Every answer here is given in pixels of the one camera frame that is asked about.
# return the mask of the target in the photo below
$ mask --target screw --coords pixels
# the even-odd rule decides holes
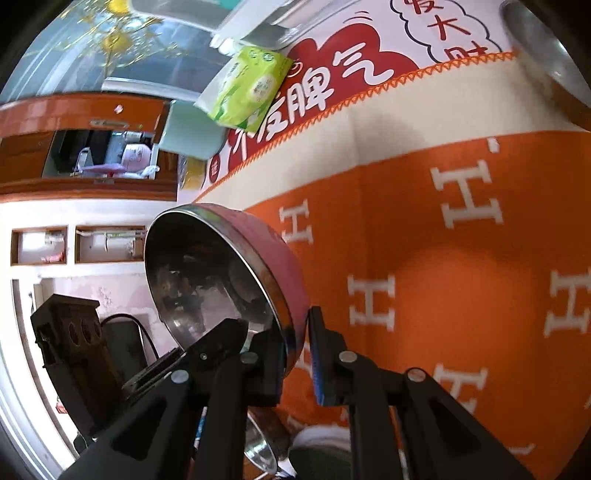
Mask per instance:
[[[357,360],[357,354],[355,352],[350,352],[349,350],[345,350],[339,353],[339,360],[344,364],[352,364]]]
[[[420,368],[411,368],[407,373],[407,377],[411,382],[420,383],[427,378],[427,374]]]
[[[175,370],[171,375],[170,375],[170,380],[173,381],[173,383],[185,383],[187,380],[189,379],[189,372],[187,372],[186,370]]]
[[[255,352],[244,352],[240,355],[240,361],[245,365],[254,365],[258,361],[258,355]]]

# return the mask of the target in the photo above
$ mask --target white wall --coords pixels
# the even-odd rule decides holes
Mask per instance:
[[[174,202],[146,200],[39,200],[0,203],[0,348],[14,388],[38,431],[41,440],[64,468],[73,456],[58,434],[35,387],[22,347],[15,316],[12,279],[19,279],[22,292],[43,278],[91,277],[94,275],[143,274],[143,262],[124,264],[74,265],[74,229],[76,225],[150,225],[156,215],[174,206]],[[67,264],[41,266],[10,266],[11,231],[15,228],[68,225]],[[30,310],[22,305],[25,323]],[[37,369],[42,384],[47,384],[44,369]]]

